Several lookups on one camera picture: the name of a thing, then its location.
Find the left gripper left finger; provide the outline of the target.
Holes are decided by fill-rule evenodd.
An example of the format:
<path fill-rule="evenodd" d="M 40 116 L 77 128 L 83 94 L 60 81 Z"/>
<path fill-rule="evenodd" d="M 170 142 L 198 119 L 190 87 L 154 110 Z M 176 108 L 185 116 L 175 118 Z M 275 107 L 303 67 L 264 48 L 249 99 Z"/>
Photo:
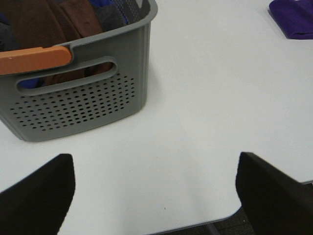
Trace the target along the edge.
<path fill-rule="evenodd" d="M 75 193 L 70 154 L 60 154 L 0 193 L 2 235 L 56 235 Z"/>

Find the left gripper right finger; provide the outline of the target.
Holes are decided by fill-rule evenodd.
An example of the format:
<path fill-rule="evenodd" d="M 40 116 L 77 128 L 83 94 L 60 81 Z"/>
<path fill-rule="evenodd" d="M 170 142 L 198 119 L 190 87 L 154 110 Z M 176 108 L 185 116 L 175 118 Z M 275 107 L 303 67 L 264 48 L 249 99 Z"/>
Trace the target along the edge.
<path fill-rule="evenodd" d="M 313 190 L 259 156 L 242 152 L 236 191 L 257 235 L 311 235 Z"/>

